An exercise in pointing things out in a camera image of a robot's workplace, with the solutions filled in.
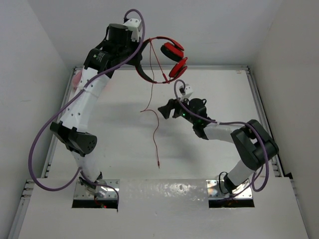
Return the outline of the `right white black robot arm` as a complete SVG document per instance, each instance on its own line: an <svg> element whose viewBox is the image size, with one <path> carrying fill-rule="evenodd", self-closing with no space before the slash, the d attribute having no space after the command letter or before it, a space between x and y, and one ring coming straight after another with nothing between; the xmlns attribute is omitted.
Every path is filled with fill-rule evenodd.
<svg viewBox="0 0 319 239"><path fill-rule="evenodd" d="M192 124L194 133L205 140L220 140L233 143L240 156L239 162L223 178L227 193L232 193L249 177L253 180L259 176L257 170L266 169L265 180L255 192L262 191L269 179L269 160L279 153L273 138L255 119L248 122L217 122L207 115L206 100L194 98L170 99L158 111L165 119L183 117Z"/></svg>

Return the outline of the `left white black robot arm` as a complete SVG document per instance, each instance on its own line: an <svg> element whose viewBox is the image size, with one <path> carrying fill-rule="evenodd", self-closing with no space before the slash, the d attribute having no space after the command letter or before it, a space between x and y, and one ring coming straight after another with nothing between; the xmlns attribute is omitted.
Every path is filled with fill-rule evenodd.
<svg viewBox="0 0 319 239"><path fill-rule="evenodd" d="M50 130L74 156L81 170L80 182L90 193L98 191L102 173L92 154L97 137L87 131L89 118L114 73L113 67L130 59L142 43L141 30L141 21L134 18L123 24L109 24L103 41L89 51L84 61L74 98L59 122L50 125Z"/></svg>

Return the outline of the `red black headphones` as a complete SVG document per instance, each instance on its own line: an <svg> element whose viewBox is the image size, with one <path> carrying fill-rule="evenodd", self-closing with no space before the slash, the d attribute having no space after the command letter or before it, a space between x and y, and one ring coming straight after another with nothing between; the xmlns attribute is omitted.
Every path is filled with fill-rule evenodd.
<svg viewBox="0 0 319 239"><path fill-rule="evenodd" d="M187 69L187 65L186 62L188 60L187 57L184 56L184 48L181 44L179 44L177 41L175 41L172 38L169 37L165 37L165 36L157 36L157 37L152 37L152 38L148 38L147 40L145 40L138 52L138 54L142 55L142 52L144 51L144 49L146 48L146 46L148 44L151 45L151 49L153 48L153 44L152 41L153 40L167 40L166 43L164 43L161 48L160 51L162 52L162 54L167 57L168 59L176 62L176 64L174 65L174 67L171 69L171 71L168 74L168 77L165 75L165 73L162 70L162 67L159 63L159 60L155 54L156 60L159 64L160 70L162 72L162 76L164 77L164 81L163 82L157 82L155 80L152 80L144 71L142 68L141 63L139 63L137 66L135 66L135 70L138 73L138 75L146 80L147 82L150 82L152 84L170 84L171 82L177 80L180 76L183 75L183 73L186 71Z"/></svg>

